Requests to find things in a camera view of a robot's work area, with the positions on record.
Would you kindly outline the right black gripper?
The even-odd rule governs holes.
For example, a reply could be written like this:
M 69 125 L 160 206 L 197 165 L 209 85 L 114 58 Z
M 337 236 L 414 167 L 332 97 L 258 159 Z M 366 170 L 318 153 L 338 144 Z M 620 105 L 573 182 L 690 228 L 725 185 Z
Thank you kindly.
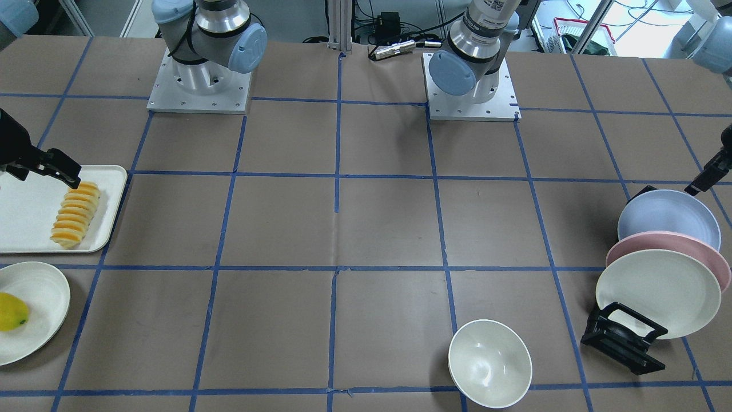
M 1 110 L 1 170 L 20 181 L 30 172 L 60 180 L 71 189 L 81 184 L 81 164 L 60 149 L 34 148 L 26 128 Z

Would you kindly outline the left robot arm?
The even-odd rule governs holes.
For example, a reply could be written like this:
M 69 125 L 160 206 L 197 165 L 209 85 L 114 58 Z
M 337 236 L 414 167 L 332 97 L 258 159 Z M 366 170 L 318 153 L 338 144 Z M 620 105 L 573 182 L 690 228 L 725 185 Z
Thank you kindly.
M 471 1 L 457 21 L 448 24 L 441 47 L 423 55 L 424 80 L 435 120 L 513 121 L 520 118 L 509 97 L 513 92 L 507 50 L 519 32 L 521 1 Z M 713 73 L 730 75 L 730 8 L 712 1 L 690 1 L 695 13 L 711 23 L 690 57 Z M 685 188 L 690 195 L 707 191 L 730 172 L 730 126 L 722 147 Z

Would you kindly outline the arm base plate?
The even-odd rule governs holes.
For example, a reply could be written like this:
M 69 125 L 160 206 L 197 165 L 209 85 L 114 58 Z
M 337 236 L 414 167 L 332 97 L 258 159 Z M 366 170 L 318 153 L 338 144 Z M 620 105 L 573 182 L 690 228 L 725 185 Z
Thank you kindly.
M 245 115 L 253 74 L 215 62 L 183 65 L 165 49 L 146 107 L 157 113 Z
M 442 91 L 429 72 L 432 54 L 423 54 L 424 85 L 432 120 L 513 122 L 521 118 L 518 100 L 504 60 L 498 72 L 479 81 L 464 96 Z

